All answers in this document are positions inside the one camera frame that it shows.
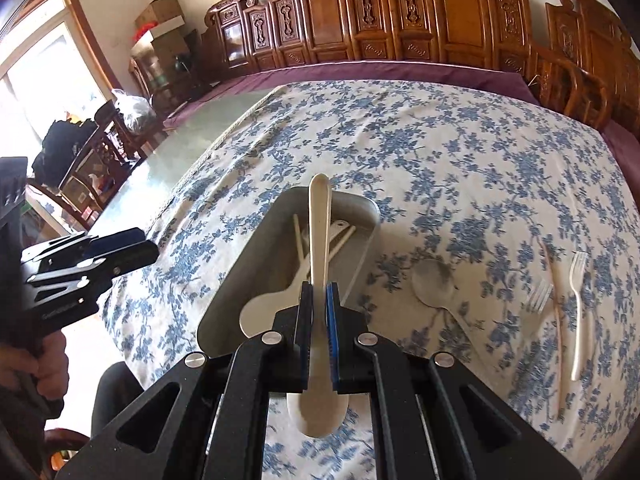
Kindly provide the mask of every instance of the gray plastic container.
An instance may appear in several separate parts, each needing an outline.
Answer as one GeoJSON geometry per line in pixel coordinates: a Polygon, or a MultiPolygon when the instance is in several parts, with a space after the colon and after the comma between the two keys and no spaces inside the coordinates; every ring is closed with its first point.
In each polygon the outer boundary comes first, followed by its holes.
{"type": "MultiPolygon", "coordinates": [[[[198,326],[198,345],[210,357],[235,352],[246,340],[239,317],[247,301],[286,289],[298,270],[293,215],[308,224],[308,187],[292,187],[273,203],[229,270],[198,326]]],[[[356,309],[358,295],[380,253],[380,210],[360,195],[334,191],[332,222],[345,220],[356,232],[329,264],[340,302],[356,309]]]]}

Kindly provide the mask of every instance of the white plastic bag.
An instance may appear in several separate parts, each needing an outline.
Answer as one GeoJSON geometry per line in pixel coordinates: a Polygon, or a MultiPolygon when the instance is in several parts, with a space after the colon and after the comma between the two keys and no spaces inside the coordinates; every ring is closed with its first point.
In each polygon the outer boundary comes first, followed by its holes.
{"type": "Polygon", "coordinates": [[[135,135],[141,134],[147,126],[157,121],[156,112],[149,101],[137,95],[128,95],[124,90],[113,89],[116,108],[120,110],[126,127],[135,135]]]}

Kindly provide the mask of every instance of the person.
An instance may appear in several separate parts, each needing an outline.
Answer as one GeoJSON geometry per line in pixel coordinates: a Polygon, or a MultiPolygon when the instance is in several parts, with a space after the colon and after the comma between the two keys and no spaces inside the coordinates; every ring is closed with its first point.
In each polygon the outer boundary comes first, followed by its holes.
{"type": "MultiPolygon", "coordinates": [[[[69,386],[66,338],[55,332],[42,340],[34,357],[24,349],[0,343],[0,421],[34,471],[42,468],[45,419],[24,400],[18,372],[36,379],[36,390],[50,402],[62,402],[69,386]]],[[[108,368],[100,378],[92,413],[92,436],[142,393],[124,362],[108,368]]]]}

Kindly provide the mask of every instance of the silver screw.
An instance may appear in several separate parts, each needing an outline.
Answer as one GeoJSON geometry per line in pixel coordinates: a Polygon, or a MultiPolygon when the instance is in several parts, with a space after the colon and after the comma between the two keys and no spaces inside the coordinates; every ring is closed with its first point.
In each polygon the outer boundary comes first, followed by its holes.
{"type": "Polygon", "coordinates": [[[282,334],[275,330],[262,334],[262,342],[265,345],[277,345],[280,341],[282,341],[282,334]]]}
{"type": "Polygon", "coordinates": [[[364,346],[373,346],[377,344],[378,336],[371,332],[363,332],[358,336],[358,343],[364,346]]]}
{"type": "Polygon", "coordinates": [[[184,358],[184,364],[189,368],[200,368],[206,360],[207,358],[204,354],[201,354],[200,352],[193,352],[184,358]]]}
{"type": "Polygon", "coordinates": [[[455,357],[447,352],[436,354],[433,360],[436,361],[438,366],[442,366],[443,368],[451,368],[456,362],[455,357]]]}

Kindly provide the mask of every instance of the black pants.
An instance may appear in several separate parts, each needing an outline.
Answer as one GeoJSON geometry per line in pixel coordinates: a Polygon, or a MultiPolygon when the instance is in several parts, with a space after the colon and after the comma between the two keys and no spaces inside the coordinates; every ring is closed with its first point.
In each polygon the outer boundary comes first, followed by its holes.
{"type": "Polygon", "coordinates": [[[111,365],[102,374],[95,394],[91,436],[102,431],[142,393],[142,386],[124,362],[111,365]]]}

